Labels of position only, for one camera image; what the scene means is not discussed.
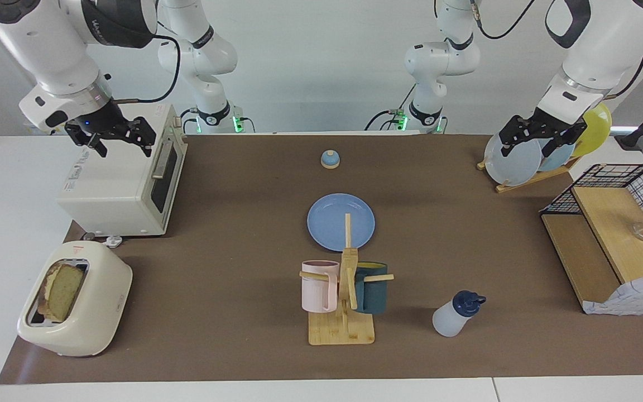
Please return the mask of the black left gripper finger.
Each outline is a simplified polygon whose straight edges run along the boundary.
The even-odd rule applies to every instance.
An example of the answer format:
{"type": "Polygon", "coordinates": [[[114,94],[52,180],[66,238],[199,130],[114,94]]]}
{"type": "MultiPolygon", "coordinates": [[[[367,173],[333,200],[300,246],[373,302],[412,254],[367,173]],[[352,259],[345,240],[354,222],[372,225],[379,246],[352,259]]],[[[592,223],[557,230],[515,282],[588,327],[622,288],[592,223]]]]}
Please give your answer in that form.
{"type": "Polygon", "coordinates": [[[557,132],[543,146],[543,156],[549,157],[554,150],[564,145],[573,145],[587,129],[587,123],[575,123],[563,132],[557,132]]]}
{"type": "Polygon", "coordinates": [[[516,145],[525,140],[526,121],[521,116],[512,116],[500,130],[501,153],[507,157],[516,145]]]}

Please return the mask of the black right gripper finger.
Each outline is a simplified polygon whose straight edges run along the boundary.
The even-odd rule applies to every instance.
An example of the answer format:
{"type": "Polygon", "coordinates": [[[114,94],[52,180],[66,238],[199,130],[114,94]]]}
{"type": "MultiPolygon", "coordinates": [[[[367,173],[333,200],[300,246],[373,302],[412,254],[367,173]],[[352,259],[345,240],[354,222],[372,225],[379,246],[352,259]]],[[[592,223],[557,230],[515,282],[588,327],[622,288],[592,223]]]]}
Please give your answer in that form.
{"type": "Polygon", "coordinates": [[[66,133],[77,147],[87,147],[97,152],[100,157],[107,157],[108,150],[97,135],[84,132],[81,127],[67,127],[66,133]]]}
{"type": "Polygon", "coordinates": [[[146,157],[151,157],[155,141],[156,132],[145,117],[127,122],[127,142],[139,147],[146,157]]]}

